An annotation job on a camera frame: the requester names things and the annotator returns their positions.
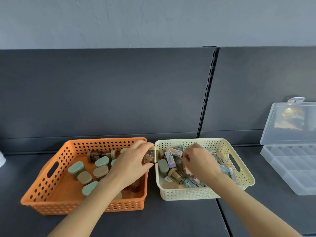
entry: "dark tabletop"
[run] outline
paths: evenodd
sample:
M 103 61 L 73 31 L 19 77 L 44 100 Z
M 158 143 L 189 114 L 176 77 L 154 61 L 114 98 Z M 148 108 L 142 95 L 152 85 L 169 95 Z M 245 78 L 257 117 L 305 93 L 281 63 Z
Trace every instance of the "dark tabletop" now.
M 256 183 L 246 192 L 265 205 L 300 234 L 316 233 L 316 196 L 298 196 L 260 155 L 262 147 L 235 147 Z M 231 209 L 219 199 L 234 237 L 250 236 Z
M 46 236 L 65 215 L 42 216 L 20 200 L 52 155 L 8 156 L 0 168 L 0 236 Z M 142 211 L 105 213 L 91 236 L 229 236 L 215 199 L 164 201 L 152 168 Z

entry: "orange plastic basket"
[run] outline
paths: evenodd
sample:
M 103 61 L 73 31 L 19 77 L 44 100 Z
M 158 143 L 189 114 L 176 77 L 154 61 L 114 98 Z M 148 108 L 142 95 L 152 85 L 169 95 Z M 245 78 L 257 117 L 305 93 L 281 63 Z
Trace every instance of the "orange plastic basket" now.
M 68 172 L 68 168 L 77 161 L 82 161 L 85 169 L 93 176 L 93 170 L 96 166 L 94 163 L 88 162 L 87 152 L 89 150 L 111 151 L 115 149 L 119 153 L 122 148 L 128 148 L 136 140 L 147 142 L 144 137 L 67 141 L 42 168 L 34 183 L 22 197 L 21 204 L 31 206 L 42 215 L 69 214 L 85 197 L 81 192 L 82 184 L 80 181 L 73 179 Z M 113 200 L 105 212 L 144 209 L 147 195 L 147 177 L 148 172 L 140 178 L 140 191 L 138 193 L 122 191 L 123 199 Z

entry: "hand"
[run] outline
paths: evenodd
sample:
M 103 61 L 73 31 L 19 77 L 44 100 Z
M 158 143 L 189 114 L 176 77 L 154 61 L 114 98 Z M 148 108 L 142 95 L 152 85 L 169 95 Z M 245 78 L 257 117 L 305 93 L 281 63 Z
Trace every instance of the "hand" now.
M 137 140 L 120 154 L 106 178 L 114 178 L 121 190 L 134 183 L 154 165 L 153 163 L 142 165 L 145 153 L 153 146 L 153 143 Z
M 185 149 L 183 163 L 195 177 L 204 183 L 209 183 L 210 180 L 216 181 L 218 177 L 223 176 L 213 155 L 197 143 Z

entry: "white basket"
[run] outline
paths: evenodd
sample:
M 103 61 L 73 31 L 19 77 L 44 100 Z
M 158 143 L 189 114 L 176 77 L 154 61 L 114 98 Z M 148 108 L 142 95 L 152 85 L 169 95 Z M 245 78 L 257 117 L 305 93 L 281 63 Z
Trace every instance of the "white basket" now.
M 201 139 L 178 139 L 178 140 L 158 140 L 155 146 L 159 149 L 166 149 L 167 147 L 176 146 L 189 146 L 193 143 L 198 143 L 204 148 L 210 148 L 215 151 L 220 151 L 228 166 L 233 168 L 235 175 L 240 183 L 240 188 L 245 190 L 248 186 L 255 184 L 255 179 L 240 159 L 239 155 L 233 149 L 231 144 L 222 138 L 201 138 Z M 229 154 L 235 159 L 236 163 L 239 165 L 240 172 L 238 172 L 229 159 Z M 159 175 L 158 164 L 155 164 L 156 169 L 156 183 L 160 189 L 161 198 L 164 200 L 199 200 L 199 199 L 215 199 L 220 198 L 212 189 L 209 187 L 199 187 L 199 188 L 182 188 L 182 189 L 163 189 L 162 183 L 164 179 Z

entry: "basket handle hole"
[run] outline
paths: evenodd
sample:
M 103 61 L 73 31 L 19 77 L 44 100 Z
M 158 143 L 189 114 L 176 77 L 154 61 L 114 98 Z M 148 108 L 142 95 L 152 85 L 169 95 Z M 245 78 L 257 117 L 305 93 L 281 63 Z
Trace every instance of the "basket handle hole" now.
M 233 163 L 233 165 L 235 166 L 236 170 L 237 170 L 238 172 L 240 172 L 240 167 L 239 167 L 239 165 L 237 164 L 237 162 L 235 161 L 235 159 L 233 158 L 233 156 L 232 156 L 231 154 L 229 154 L 228 156 L 229 156 L 229 158 L 230 158 L 230 161 L 231 161 L 231 162 Z
M 58 168 L 58 165 L 59 165 L 59 162 L 56 161 L 55 164 L 51 167 L 51 169 L 47 172 L 47 178 L 50 178 L 54 174 L 54 172 Z

